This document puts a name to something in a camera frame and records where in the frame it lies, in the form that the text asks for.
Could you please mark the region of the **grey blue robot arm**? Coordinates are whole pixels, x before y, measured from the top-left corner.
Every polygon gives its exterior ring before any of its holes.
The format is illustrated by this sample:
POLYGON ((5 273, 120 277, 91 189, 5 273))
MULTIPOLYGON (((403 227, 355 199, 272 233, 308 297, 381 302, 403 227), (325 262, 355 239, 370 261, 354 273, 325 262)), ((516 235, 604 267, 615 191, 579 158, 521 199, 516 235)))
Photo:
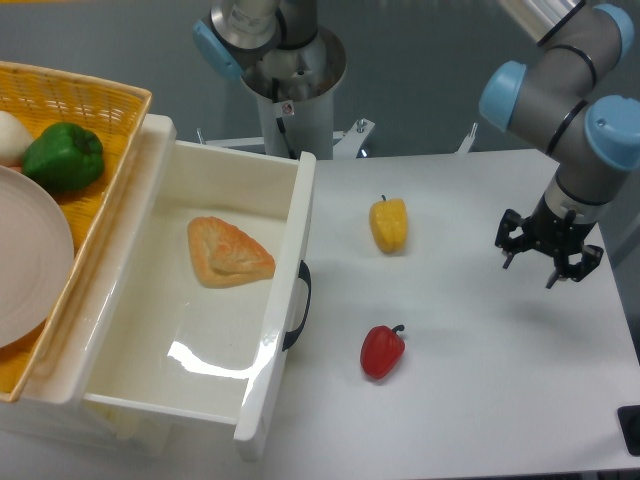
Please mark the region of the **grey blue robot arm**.
MULTIPOLYGON (((512 61, 497 69, 480 97, 480 114, 558 167, 530 216, 504 213, 495 243, 507 258, 530 250, 550 257, 553 281, 581 281, 603 256, 587 235, 639 167, 638 102, 587 100, 626 56, 634 26, 609 4, 505 1, 502 8, 543 55, 533 67, 512 61)), ((253 94, 268 154, 335 155, 333 94, 346 53, 318 23, 315 2, 216 1, 192 37, 212 68, 253 94)))

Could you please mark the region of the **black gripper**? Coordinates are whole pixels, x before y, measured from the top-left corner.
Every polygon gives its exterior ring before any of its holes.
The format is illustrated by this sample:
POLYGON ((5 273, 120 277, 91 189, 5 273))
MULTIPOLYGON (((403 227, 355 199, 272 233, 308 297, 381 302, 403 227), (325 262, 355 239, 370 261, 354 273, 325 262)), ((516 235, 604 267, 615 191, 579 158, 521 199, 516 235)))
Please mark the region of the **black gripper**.
POLYGON ((551 289, 558 281, 581 282, 600 265, 604 249, 585 243, 595 221, 583 215, 582 204, 573 203, 572 198, 567 201, 543 195, 529 217, 512 209, 504 212, 495 238, 505 257, 503 269, 516 255, 536 250, 553 259, 554 270, 546 283, 551 289))

